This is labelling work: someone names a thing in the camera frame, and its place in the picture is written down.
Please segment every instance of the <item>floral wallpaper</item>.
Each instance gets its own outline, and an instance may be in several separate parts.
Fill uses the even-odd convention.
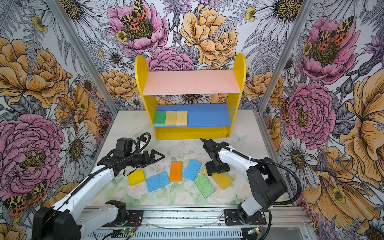
[[[383,0],[316,1],[262,112],[319,240],[384,239],[383,14]]]
[[[303,0],[61,0],[119,109],[144,108],[134,79],[134,60],[150,71],[233,68],[247,57],[247,92],[241,109],[256,109]],[[39,9],[43,24],[50,11]],[[158,104],[226,103],[228,94],[157,96]]]
[[[88,174],[113,116],[44,1],[0,4],[0,239],[24,240]]]

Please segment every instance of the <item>yellow sponge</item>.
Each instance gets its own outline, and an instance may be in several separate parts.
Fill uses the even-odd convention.
[[[223,190],[226,189],[232,183],[232,179],[228,177],[228,175],[226,175],[225,173],[214,173],[211,177]]]
[[[138,183],[145,181],[143,169],[140,168],[139,170],[136,170],[133,173],[131,173],[128,176],[128,181],[129,181],[130,186],[133,186],[133,185],[136,185]]]
[[[176,126],[177,111],[167,111],[166,126]]]
[[[188,126],[188,112],[187,111],[177,112],[176,126]]]

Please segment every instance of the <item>green sponge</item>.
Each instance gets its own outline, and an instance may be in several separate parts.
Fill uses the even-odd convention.
[[[166,124],[166,115],[167,111],[156,111],[155,122],[153,125],[164,126]]]
[[[200,192],[203,194],[204,198],[207,198],[209,195],[215,192],[215,188],[212,186],[211,182],[209,182],[205,174],[201,174],[200,176],[196,177],[194,182],[196,183]]]

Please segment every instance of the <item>sponge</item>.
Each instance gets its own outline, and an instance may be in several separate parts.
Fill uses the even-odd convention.
[[[166,124],[167,111],[156,111],[155,121],[153,125],[164,126]]]
[[[201,164],[202,164],[201,162],[198,162],[198,161],[191,159],[189,161],[187,167],[185,168],[182,176],[193,181],[195,179],[197,173],[199,172]]]
[[[223,190],[226,189],[232,183],[232,179],[228,177],[228,175],[226,175],[225,173],[214,173],[211,177]]]
[[[145,181],[143,169],[140,168],[139,170],[136,170],[133,173],[131,173],[128,176],[128,181],[129,181],[130,186],[133,186],[133,185],[136,185],[138,183]]]
[[[204,198],[207,198],[209,195],[215,192],[215,188],[212,186],[207,176],[205,176],[204,174],[201,174],[200,176],[196,177],[194,182],[196,183],[200,192],[203,194]]]
[[[188,126],[188,112],[187,111],[177,112],[176,126]]]
[[[183,162],[171,162],[169,180],[171,182],[181,181],[182,169],[183,169]]]
[[[166,126],[176,126],[177,111],[167,111]]]
[[[164,187],[169,184],[167,172],[159,173],[153,177],[147,178],[148,192],[153,192],[156,189]]]

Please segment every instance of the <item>wooden shelf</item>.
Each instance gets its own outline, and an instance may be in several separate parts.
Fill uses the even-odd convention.
[[[233,70],[149,72],[143,95],[240,93]]]
[[[163,105],[158,111],[188,111],[188,126],[154,126],[154,128],[230,127],[226,104]]]

